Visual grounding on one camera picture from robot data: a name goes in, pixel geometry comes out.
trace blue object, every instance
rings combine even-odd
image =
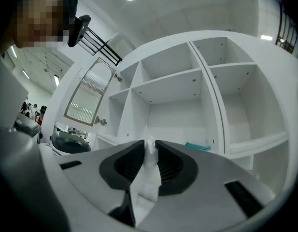
[[[185,146],[188,146],[188,147],[191,147],[191,148],[195,148],[195,149],[201,149],[201,150],[210,150],[211,149],[210,146],[194,145],[194,144],[191,144],[189,142],[186,142]]]

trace white tissue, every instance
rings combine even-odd
[[[155,148],[155,139],[151,136],[145,142],[143,165],[130,185],[136,227],[150,213],[158,199],[158,189],[162,182],[157,162],[158,150]]]

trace frosted glass panel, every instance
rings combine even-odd
[[[64,116],[92,126],[114,73],[114,68],[99,58],[79,83]]]

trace person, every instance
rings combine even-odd
[[[20,113],[22,113],[26,117],[29,117],[28,105],[27,105],[27,103],[25,101],[22,103]]]
[[[45,42],[62,41],[74,21],[77,3],[78,0],[21,0],[0,36],[0,53],[4,56],[12,45],[40,47],[46,46]]]
[[[31,105],[30,107],[30,118],[35,121],[36,119],[36,111],[37,111],[37,104],[34,104],[34,106]]]
[[[44,116],[44,114],[45,114],[45,112],[46,112],[46,109],[47,109],[46,106],[42,106],[42,107],[41,107],[41,114],[40,114],[39,116],[36,117],[36,122],[37,122],[40,126],[42,126],[42,123],[43,123],[43,116]]]

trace railing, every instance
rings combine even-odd
[[[278,37],[275,44],[290,54],[293,53],[298,39],[298,29],[295,22],[287,13],[281,1],[280,2],[280,24]]]
[[[90,28],[87,28],[78,44],[93,56],[101,52],[115,66],[122,61],[121,57]]]

